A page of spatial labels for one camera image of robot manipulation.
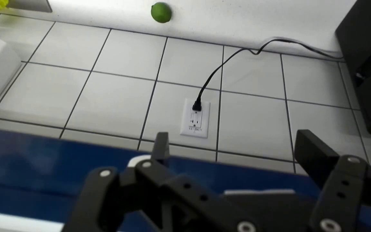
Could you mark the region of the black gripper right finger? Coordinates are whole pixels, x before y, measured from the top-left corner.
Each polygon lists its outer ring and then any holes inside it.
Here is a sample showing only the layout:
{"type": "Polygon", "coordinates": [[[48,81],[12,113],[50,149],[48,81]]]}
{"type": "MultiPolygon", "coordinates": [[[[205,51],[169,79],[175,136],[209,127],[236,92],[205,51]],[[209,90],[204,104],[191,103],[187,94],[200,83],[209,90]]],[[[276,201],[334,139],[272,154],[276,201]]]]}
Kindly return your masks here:
{"type": "Polygon", "coordinates": [[[339,154],[308,128],[296,131],[295,158],[321,188],[308,228],[314,232],[368,232],[358,222],[371,207],[371,164],[354,154],[339,154]]]}

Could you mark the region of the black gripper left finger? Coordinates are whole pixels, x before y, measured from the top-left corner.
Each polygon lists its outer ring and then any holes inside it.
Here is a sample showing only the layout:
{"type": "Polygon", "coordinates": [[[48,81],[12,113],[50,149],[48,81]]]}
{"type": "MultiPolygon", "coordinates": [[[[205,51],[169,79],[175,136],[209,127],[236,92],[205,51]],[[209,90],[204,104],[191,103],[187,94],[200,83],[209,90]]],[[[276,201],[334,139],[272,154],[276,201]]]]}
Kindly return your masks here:
{"type": "Polygon", "coordinates": [[[116,232],[140,211],[160,232],[255,232],[247,212],[169,168],[169,134],[156,135],[151,155],[124,171],[95,168],[62,232],[116,232]]]}

